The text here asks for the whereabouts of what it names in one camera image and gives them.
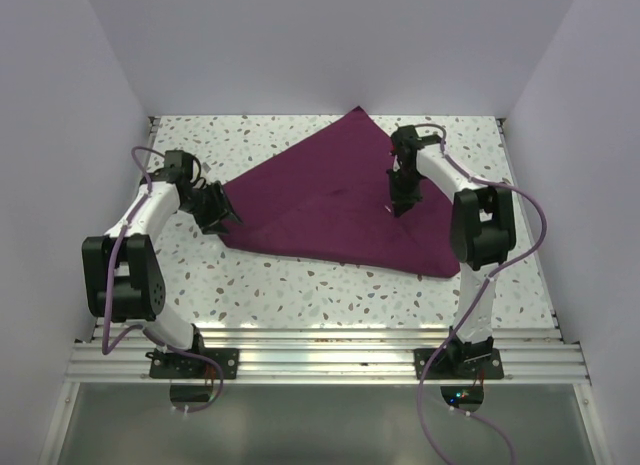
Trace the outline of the purple surgical drape cloth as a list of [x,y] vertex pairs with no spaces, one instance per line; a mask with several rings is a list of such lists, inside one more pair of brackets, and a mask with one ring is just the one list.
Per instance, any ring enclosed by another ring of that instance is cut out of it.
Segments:
[[223,243],[253,253],[455,276],[449,199],[424,179],[421,202],[394,217],[390,151],[389,135],[363,109],[353,109],[225,184],[241,220],[227,223]]

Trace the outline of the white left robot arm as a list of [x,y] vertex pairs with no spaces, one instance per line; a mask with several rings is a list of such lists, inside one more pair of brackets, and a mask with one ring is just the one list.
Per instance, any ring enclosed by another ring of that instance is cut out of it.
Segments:
[[193,344],[196,327],[167,304],[166,283],[154,244],[172,215],[190,215],[203,235],[227,231],[238,222],[222,184],[152,181],[142,183],[122,218],[81,247],[87,304],[103,322],[107,355],[132,331],[141,331],[165,349],[176,349],[172,364],[185,377],[201,375],[207,352]]

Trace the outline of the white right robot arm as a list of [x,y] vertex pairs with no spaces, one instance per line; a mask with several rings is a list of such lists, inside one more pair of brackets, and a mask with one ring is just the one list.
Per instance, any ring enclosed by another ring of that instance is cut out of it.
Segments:
[[420,135],[418,125],[391,134],[394,165],[389,177],[392,213],[399,217],[422,200],[420,184],[428,179],[451,203],[449,243],[460,264],[460,297],[453,325],[436,349],[414,351],[416,374],[427,379],[473,378],[486,372],[502,378],[494,348],[492,267],[507,262],[516,245],[512,192],[484,183],[455,163],[445,150],[446,131]]

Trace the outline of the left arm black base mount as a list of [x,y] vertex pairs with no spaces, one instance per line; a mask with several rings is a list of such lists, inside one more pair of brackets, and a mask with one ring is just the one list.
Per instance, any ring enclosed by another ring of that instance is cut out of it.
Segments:
[[152,379],[204,379],[205,377],[234,380],[240,363],[240,351],[236,348],[205,348],[197,358],[175,352],[163,353],[154,349],[145,354],[151,361],[149,376]]

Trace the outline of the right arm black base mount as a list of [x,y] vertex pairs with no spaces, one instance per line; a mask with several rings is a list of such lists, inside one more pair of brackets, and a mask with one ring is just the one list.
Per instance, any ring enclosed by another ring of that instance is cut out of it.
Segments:
[[505,378],[500,352],[471,359],[453,358],[442,351],[425,374],[426,380],[501,380]]

